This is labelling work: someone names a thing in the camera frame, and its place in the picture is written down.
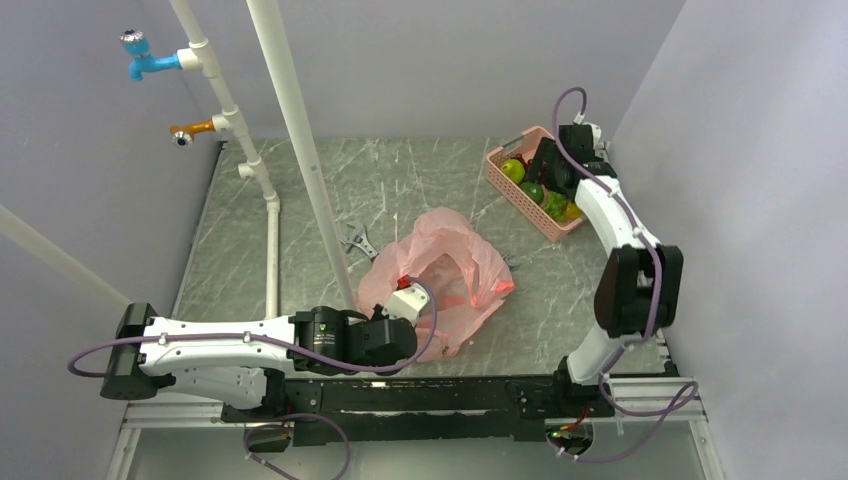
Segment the green fake fruit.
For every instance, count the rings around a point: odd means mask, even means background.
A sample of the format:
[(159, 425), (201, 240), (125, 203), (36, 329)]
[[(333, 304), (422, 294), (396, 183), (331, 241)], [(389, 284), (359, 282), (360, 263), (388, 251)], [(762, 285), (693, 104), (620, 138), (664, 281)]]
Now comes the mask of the green fake fruit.
[(536, 204), (541, 205), (545, 198), (544, 188), (533, 182), (522, 182), (520, 189)]

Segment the green fake grapes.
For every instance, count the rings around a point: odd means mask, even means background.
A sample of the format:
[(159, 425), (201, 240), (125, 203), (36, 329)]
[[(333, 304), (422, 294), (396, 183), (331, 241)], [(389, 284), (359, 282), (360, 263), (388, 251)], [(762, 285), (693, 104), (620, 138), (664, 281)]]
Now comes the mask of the green fake grapes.
[(569, 200), (565, 195), (550, 191), (546, 194), (540, 206), (551, 220), (564, 223), (567, 221), (566, 209), (568, 203)]

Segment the yellow green fake mango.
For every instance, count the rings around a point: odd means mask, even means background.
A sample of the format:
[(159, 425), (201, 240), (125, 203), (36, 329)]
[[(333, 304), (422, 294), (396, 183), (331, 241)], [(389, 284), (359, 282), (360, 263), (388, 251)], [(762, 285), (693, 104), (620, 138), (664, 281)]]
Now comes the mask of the yellow green fake mango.
[(523, 182), (526, 174), (524, 164), (516, 158), (505, 160), (500, 166), (500, 171), (516, 185)]

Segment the yellow fake fruit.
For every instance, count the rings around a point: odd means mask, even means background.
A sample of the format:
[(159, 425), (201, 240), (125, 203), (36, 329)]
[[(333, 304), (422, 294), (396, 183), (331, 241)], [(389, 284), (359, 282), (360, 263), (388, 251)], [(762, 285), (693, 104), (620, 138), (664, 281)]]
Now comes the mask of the yellow fake fruit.
[(567, 221), (574, 221), (584, 216), (584, 212), (574, 202), (566, 205), (563, 214)]

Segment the pink plastic bag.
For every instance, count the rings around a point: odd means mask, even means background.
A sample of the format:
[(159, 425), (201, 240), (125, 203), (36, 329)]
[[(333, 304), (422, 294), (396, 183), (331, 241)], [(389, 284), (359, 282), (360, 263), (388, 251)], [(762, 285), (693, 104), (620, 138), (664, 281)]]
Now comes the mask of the pink plastic bag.
[(358, 307), (384, 304), (405, 276), (435, 294), (434, 337), (421, 362), (454, 356), (514, 290), (511, 271), (494, 246), (461, 213), (438, 207), (419, 216), (411, 232), (389, 243), (358, 285)]

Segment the purple fake grapes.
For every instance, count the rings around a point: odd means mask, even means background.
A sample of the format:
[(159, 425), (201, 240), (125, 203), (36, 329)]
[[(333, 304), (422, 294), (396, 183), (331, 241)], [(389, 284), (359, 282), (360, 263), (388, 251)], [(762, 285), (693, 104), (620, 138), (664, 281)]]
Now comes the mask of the purple fake grapes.
[(533, 158), (525, 158), (522, 154), (518, 154), (516, 159), (523, 165), (525, 173), (528, 174), (533, 166), (534, 159)]

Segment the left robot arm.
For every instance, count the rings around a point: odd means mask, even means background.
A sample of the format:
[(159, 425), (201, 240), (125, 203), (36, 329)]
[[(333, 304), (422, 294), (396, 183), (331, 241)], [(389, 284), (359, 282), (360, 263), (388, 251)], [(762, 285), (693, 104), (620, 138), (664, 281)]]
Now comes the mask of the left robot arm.
[(145, 400), (162, 391), (219, 400), (264, 420), (287, 406), (283, 379), (392, 375), (418, 355), (415, 325), (429, 302), (393, 298), (371, 316), (327, 306), (257, 321), (188, 322), (127, 307), (116, 332), (100, 395)]

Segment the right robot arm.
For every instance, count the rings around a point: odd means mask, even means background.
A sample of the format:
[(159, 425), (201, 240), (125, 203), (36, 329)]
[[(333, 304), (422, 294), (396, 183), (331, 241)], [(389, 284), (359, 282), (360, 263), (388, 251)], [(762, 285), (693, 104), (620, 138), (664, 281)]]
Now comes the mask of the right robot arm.
[(568, 377), (551, 388), (557, 411), (574, 415), (590, 399), (587, 385), (607, 373), (625, 348), (673, 324), (684, 256), (650, 233), (625, 199), (608, 160), (600, 156), (599, 129), (566, 124), (541, 138), (532, 179), (574, 204), (594, 228), (608, 258), (593, 300), (595, 325), (568, 354)]

